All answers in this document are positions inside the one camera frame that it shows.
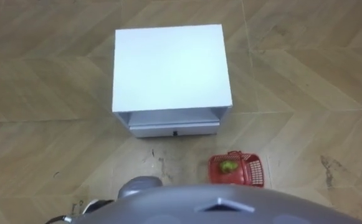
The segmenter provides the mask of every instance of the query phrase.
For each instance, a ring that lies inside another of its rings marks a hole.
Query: herringbone floor
[[[135,139],[110,114],[113,31],[218,24],[217,136]],[[43,223],[137,175],[207,181],[257,153],[266,187],[362,219],[362,0],[0,0],[0,223]]]

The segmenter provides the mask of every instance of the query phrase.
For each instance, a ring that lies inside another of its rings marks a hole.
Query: green apple
[[[222,161],[219,164],[219,168],[225,174],[231,173],[237,169],[239,165],[235,161]]]

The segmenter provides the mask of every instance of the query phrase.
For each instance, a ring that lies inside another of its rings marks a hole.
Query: white cabinet
[[[232,107],[221,25],[116,30],[112,111],[136,136],[214,134]]]

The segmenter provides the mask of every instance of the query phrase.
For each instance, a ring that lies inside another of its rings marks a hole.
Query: red basket
[[[224,174],[219,164],[223,161],[236,161],[237,169]],[[264,170],[260,158],[255,154],[231,151],[227,155],[212,156],[208,162],[209,178],[213,184],[241,184],[264,187]]]

